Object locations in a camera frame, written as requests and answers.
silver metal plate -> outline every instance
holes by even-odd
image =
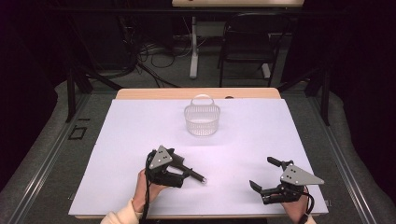
[[[159,166],[162,166],[166,163],[172,161],[172,157],[169,155],[168,151],[165,147],[160,146],[158,147],[157,153],[154,155],[154,159],[152,159],[151,164],[149,165],[149,169],[155,169]]]
[[[286,170],[283,172],[280,180],[295,186],[324,184],[322,179],[309,174],[307,171],[296,165],[289,165],[286,167]]]

sleeve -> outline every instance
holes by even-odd
[[[109,212],[101,221],[101,224],[138,224],[142,213],[136,213],[130,200],[119,212]]]
[[[312,218],[312,216],[308,217],[308,220],[305,222],[305,224],[317,224],[315,220]]]

white table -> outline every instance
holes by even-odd
[[[302,7],[304,0],[173,0],[173,7]],[[222,29],[215,32],[222,35]],[[198,48],[197,48],[197,20],[192,17],[191,23],[192,55],[190,78],[197,78],[198,73]],[[269,77],[268,64],[263,66],[263,72]]]
[[[259,98],[246,98],[250,91]],[[221,108],[219,129],[209,137],[195,137],[185,127],[183,110],[190,104],[185,98],[198,92],[235,97],[215,99]],[[121,209],[134,194],[147,155],[164,145],[173,147],[207,183],[189,177],[181,189],[164,190],[151,204],[148,218],[284,216],[280,204],[264,205],[249,185],[253,180],[270,189],[280,183],[283,171],[268,163],[268,156],[294,160],[313,174],[288,107],[276,94],[265,88],[121,90],[109,108],[69,215],[102,217]],[[183,99],[169,100],[172,96]],[[309,189],[316,200],[313,215],[328,213],[319,187]]]

hand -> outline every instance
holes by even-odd
[[[167,186],[150,184],[149,186],[149,201],[154,201],[161,190],[166,189]],[[143,212],[143,207],[146,203],[146,174],[145,169],[139,172],[136,183],[136,190],[134,191],[134,200],[132,205],[134,206],[134,211],[141,213]]]
[[[307,203],[308,203],[308,196],[302,195],[297,202],[282,203],[282,206],[285,209],[291,221],[297,224],[300,221],[300,218],[306,212]]]

gray floor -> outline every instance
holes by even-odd
[[[287,53],[288,42],[281,52],[273,86],[279,78]],[[181,87],[217,87],[219,70],[216,41],[206,40],[200,47],[198,78],[190,79],[190,54],[176,57],[172,65],[156,68],[145,62],[159,76]],[[168,65],[172,58],[155,55],[154,62]],[[132,74],[112,79],[127,88],[156,88],[147,73],[134,70]],[[228,67],[227,74],[256,74],[251,67]],[[228,86],[251,86],[241,80]],[[20,168],[0,193],[0,223],[99,223],[99,220],[78,220],[67,215],[79,181],[85,170],[93,145],[106,117],[115,92],[98,81],[92,81],[94,92],[77,92],[78,113],[68,124],[65,83],[56,88],[58,104],[48,124],[32,146]],[[302,93],[304,83],[282,93],[286,99],[308,159],[317,176],[326,180],[321,187],[325,200],[331,203],[330,213],[316,217],[317,223],[394,223],[396,208],[375,184],[357,156],[351,142],[343,105],[331,95],[330,123],[327,127],[318,116],[316,98]],[[87,127],[83,140],[69,140],[75,126]],[[270,218],[269,223],[290,223],[286,217]]]

